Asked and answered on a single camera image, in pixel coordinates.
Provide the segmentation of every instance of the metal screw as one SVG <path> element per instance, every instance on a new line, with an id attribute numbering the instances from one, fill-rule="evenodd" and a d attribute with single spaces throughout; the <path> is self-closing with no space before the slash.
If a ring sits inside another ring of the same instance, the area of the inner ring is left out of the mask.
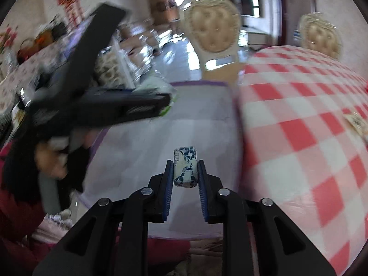
<path id="1" fill-rule="evenodd" d="M 98 201 L 98 205 L 99 206 L 106 206 L 110 203 L 110 200 L 108 198 L 101 198 L 99 201 Z"/>
<path id="2" fill-rule="evenodd" d="M 143 195 L 151 195 L 153 193 L 153 190 L 151 188 L 149 188 L 149 187 L 146 187 L 146 188 L 143 188 L 142 189 L 141 193 Z"/>
<path id="3" fill-rule="evenodd" d="M 264 199 L 262 199 L 262 204 L 264 206 L 271 206 L 271 205 L 273 205 L 273 201 L 269 198 L 264 198 Z"/>
<path id="4" fill-rule="evenodd" d="M 221 196 L 228 196 L 228 195 L 230 195 L 230 190 L 226 189 L 226 188 L 222 188 L 222 189 L 219 189 L 218 193 Z"/>

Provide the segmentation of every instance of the wall-mounted tv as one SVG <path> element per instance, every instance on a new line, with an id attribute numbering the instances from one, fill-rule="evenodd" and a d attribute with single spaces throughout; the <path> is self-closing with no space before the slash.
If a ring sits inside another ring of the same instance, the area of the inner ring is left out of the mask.
<path id="1" fill-rule="evenodd" d="M 241 15 L 261 17 L 259 0 L 233 0 Z"/>

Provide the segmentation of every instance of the chair back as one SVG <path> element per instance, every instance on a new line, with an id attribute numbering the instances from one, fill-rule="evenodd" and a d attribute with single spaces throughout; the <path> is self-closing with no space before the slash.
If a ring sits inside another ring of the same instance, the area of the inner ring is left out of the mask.
<path id="1" fill-rule="evenodd" d="M 181 27 L 198 55 L 201 70 L 210 60 L 233 56 L 238 62 L 240 15 L 229 0 L 185 0 Z"/>
<path id="2" fill-rule="evenodd" d="M 305 14 L 300 20 L 299 30 L 303 48 L 321 52 L 334 59 L 340 58 L 340 36 L 336 27 L 327 22 L 321 13 Z"/>

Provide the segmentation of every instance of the brown curtain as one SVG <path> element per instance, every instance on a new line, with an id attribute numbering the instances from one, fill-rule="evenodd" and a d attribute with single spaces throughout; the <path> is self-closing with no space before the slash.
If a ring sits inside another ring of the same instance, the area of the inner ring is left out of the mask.
<path id="1" fill-rule="evenodd" d="M 155 25 L 167 24 L 179 18 L 179 12 L 174 0 L 149 0 L 151 16 Z"/>

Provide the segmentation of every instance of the blue and white package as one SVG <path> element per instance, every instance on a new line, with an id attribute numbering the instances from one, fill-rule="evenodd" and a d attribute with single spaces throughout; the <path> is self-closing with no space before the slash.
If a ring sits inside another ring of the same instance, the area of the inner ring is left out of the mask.
<path id="1" fill-rule="evenodd" d="M 197 153 L 194 146 L 174 150 L 174 184 L 184 188 L 197 186 Z"/>

